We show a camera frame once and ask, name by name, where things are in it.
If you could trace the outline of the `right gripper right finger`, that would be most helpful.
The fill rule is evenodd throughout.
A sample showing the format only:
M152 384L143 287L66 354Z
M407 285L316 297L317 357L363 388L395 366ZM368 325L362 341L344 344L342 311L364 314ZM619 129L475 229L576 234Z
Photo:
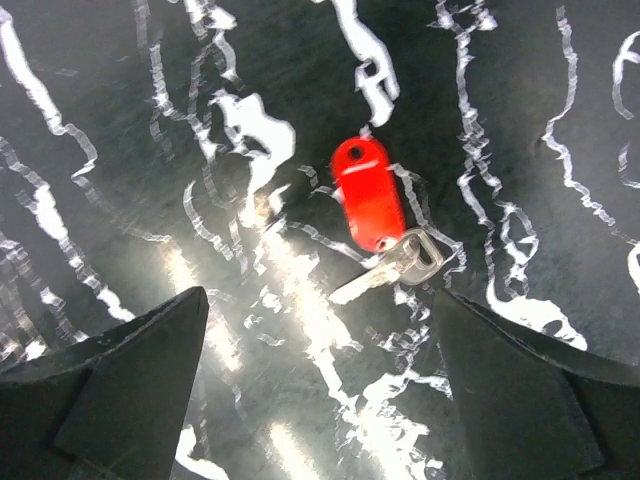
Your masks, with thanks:
M448 289L432 313L473 478L638 478L638 367Z

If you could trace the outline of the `red key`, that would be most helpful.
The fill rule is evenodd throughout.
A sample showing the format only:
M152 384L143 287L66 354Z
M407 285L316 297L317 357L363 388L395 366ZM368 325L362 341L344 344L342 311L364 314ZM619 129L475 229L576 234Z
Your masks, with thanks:
M415 286L439 272L444 256L422 228L406 226L388 153L374 138L352 137L334 151L330 170L342 193L352 239L380 256L375 266L336 289L329 300L344 305L366 291L401 282Z

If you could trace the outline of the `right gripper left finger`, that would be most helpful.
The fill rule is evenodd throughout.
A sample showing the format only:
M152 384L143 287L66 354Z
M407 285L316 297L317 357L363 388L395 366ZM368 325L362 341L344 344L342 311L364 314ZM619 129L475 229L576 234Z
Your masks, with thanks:
M191 287L133 320L1 372L4 479L167 479L208 321Z

